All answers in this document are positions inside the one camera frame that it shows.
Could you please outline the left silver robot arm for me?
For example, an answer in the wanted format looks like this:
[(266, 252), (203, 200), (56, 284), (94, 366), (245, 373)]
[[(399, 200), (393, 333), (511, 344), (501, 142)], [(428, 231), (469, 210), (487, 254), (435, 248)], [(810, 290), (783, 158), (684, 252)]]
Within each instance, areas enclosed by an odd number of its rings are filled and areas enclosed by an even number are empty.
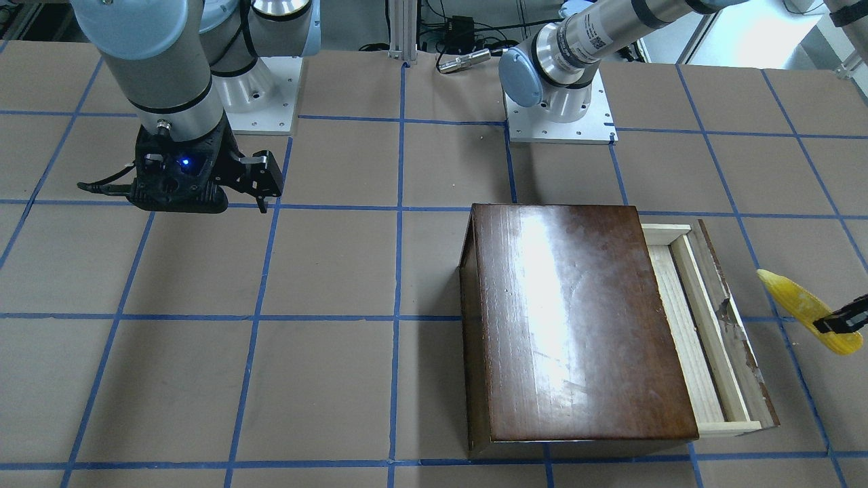
[[(548, 108), (585, 89), (599, 62), (612, 52), (691, 12), (713, 15), (731, 1), (598, 1), (546, 24), (536, 36), (502, 54), (498, 75), (505, 95), (521, 107)], [(806, 291), (779, 281), (766, 288), (797, 321), (822, 338), (856, 333), (866, 326), (866, 297), (837, 311), (822, 311)]]

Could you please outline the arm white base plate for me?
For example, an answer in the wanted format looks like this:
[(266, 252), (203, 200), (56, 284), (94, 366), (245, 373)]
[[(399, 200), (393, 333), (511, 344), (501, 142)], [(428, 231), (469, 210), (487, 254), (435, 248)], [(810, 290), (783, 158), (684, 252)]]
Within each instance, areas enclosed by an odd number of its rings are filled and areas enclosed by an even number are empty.
[(238, 77), (214, 77), (233, 131), (239, 135), (291, 136), (303, 65), (303, 58), (260, 58)]
[(508, 94), (505, 102), (509, 137), (523, 143), (610, 144), (619, 140), (610, 102), (598, 68), (580, 89), (545, 88), (545, 99), (520, 106)]

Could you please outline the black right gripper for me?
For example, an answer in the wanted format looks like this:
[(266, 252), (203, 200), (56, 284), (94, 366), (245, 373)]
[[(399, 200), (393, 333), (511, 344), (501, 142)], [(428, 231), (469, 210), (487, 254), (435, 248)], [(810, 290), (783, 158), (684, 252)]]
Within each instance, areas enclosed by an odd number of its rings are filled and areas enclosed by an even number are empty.
[(134, 145), (136, 176), (127, 199), (152, 212), (219, 214), (229, 206), (225, 186), (254, 197), (266, 214), (282, 196), (284, 176), (272, 151), (243, 157), (226, 115), (193, 141), (152, 135), (140, 127)]

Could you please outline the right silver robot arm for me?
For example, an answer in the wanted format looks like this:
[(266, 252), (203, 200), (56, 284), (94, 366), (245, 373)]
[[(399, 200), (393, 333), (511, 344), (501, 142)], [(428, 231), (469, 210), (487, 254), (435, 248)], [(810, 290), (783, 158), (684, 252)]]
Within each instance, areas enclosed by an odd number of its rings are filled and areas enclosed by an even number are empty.
[(284, 177), (269, 150), (239, 150), (229, 115), (278, 102), (266, 58), (306, 58), (321, 46), (317, 1), (73, 1), (140, 122), (134, 158), (78, 188), (149, 212), (219, 214), (226, 189), (261, 213)]

